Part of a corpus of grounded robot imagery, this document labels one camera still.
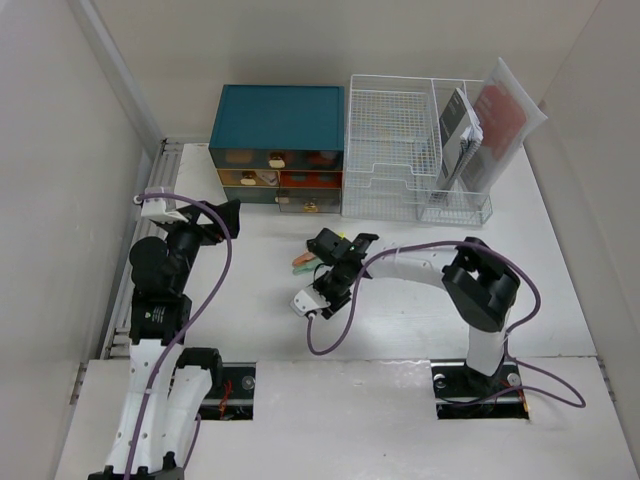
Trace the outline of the orange pastel highlighter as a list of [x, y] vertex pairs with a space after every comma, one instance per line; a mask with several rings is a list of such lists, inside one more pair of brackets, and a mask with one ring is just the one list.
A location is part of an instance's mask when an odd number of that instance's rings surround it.
[[292, 261], [292, 266], [294, 268], [297, 268], [299, 266], [302, 266], [312, 260], [314, 260], [316, 258], [316, 256], [311, 253], [311, 252], [305, 252], [302, 255], [296, 257], [293, 261]]

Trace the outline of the black spiral notebook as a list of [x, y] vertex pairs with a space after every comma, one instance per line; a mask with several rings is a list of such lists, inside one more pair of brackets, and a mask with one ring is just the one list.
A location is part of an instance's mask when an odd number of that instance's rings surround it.
[[483, 130], [466, 94], [456, 88], [440, 118], [442, 161], [436, 190], [450, 190], [483, 141]]

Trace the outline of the red booklet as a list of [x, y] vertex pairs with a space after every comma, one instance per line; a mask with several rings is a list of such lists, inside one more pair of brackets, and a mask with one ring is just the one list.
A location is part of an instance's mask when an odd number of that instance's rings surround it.
[[474, 111], [483, 141], [461, 173], [463, 188], [488, 193], [510, 165], [524, 140], [547, 120], [503, 59], [485, 81]]

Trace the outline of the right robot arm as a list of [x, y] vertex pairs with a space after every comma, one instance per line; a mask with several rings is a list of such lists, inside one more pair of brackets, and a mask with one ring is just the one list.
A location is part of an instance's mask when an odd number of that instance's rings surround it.
[[307, 249], [329, 270], [294, 296], [291, 308], [298, 316], [329, 319], [344, 306], [353, 306], [356, 286], [364, 279], [389, 278], [441, 289], [469, 326], [465, 386], [484, 394], [498, 384], [506, 320], [520, 279], [489, 253], [484, 242], [467, 237], [460, 246], [438, 245], [418, 252], [385, 243], [376, 234], [360, 233], [349, 240], [325, 228], [307, 241]]

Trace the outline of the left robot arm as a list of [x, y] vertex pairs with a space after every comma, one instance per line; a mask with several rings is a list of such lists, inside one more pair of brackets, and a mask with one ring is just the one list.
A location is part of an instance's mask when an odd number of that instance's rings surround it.
[[[173, 206], [179, 199], [182, 207]], [[181, 479], [201, 428], [201, 404], [223, 387], [216, 348], [187, 347], [203, 313], [185, 292], [204, 246], [230, 246], [240, 232], [238, 200], [220, 205], [171, 193], [140, 196], [143, 217], [165, 231], [129, 251], [133, 294], [129, 384], [119, 425], [95, 479]]]

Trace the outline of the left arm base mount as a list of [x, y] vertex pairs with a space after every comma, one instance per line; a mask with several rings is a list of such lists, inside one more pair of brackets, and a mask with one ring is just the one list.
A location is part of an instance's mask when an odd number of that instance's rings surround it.
[[203, 421], [250, 421], [254, 414], [255, 363], [223, 364], [221, 380], [205, 396], [199, 414]]

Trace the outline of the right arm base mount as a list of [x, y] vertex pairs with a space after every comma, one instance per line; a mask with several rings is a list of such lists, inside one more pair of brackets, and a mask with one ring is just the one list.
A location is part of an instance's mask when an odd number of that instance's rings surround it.
[[432, 362], [431, 374], [439, 420], [529, 419], [524, 392], [509, 390], [521, 380], [513, 362], [490, 377], [462, 360]]

